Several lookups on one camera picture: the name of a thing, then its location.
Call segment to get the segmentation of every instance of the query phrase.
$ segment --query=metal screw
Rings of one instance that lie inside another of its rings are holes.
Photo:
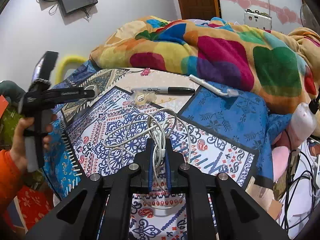
[[[227,180],[228,175],[226,173],[219,173],[218,178],[221,180]]]
[[[91,179],[92,181],[97,181],[97,180],[100,179],[100,174],[98,174],[98,173],[91,174],[91,175],[90,175],[90,179]]]
[[[129,165],[129,169],[132,170],[132,171],[135,171],[139,168],[139,165],[137,163],[131,163]]]
[[[190,164],[188,164],[188,163],[180,164],[180,168],[182,170],[188,170],[188,169],[190,169]]]

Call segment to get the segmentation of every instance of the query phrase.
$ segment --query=colorful blanket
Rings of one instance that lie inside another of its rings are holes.
[[[149,67],[225,84],[264,98],[273,113],[293,113],[320,84],[320,36],[288,36],[220,18],[198,25],[145,17],[123,25],[90,58],[101,68]],[[320,114],[317,113],[320,135]]]

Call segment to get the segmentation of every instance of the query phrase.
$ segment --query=yellow tube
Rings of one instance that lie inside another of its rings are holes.
[[[70,63],[76,63],[76,64],[83,64],[86,62],[88,59],[85,57],[77,56],[77,55],[70,55],[64,57],[59,64],[56,66],[56,78],[55,78],[55,84],[59,84],[60,82],[63,81],[63,72],[64,68],[70,64]]]

